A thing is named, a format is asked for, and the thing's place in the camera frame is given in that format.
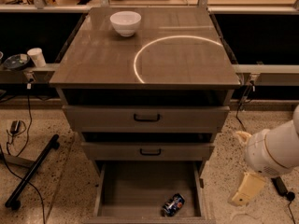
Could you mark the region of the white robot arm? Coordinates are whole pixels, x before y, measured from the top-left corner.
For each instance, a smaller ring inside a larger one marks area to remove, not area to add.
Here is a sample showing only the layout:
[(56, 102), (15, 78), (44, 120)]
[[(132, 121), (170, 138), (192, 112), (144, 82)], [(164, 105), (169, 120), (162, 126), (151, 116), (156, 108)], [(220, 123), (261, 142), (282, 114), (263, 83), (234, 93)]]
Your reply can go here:
[(287, 191), (281, 177), (299, 166), (299, 106), (292, 120), (276, 127), (250, 134), (235, 132), (235, 137), (245, 148), (245, 163), (249, 167), (242, 175), (239, 187), (229, 202), (240, 206), (248, 204), (270, 178), (277, 193), (292, 201), (295, 194)]

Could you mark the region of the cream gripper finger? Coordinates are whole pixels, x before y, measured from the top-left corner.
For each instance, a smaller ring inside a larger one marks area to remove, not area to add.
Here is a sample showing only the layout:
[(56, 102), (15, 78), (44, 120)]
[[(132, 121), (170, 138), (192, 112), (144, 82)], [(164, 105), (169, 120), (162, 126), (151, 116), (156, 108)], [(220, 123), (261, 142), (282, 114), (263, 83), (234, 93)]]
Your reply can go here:
[(248, 204), (255, 198), (266, 184), (266, 178), (252, 172), (245, 172), (241, 178), (236, 192), (230, 198), (230, 203), (235, 206)]
[(244, 131), (236, 131), (234, 137), (238, 140), (242, 147), (245, 147), (251, 138), (251, 134)]

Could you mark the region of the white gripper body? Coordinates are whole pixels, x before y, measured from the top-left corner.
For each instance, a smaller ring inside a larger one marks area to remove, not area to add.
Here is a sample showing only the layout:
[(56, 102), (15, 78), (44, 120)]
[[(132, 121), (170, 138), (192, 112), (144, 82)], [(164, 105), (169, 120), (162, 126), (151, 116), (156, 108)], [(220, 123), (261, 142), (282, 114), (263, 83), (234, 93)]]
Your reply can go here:
[(248, 139), (245, 162), (259, 175), (275, 178), (290, 173), (292, 168), (282, 166), (270, 155), (266, 145), (266, 135), (269, 132), (269, 129), (264, 129)]

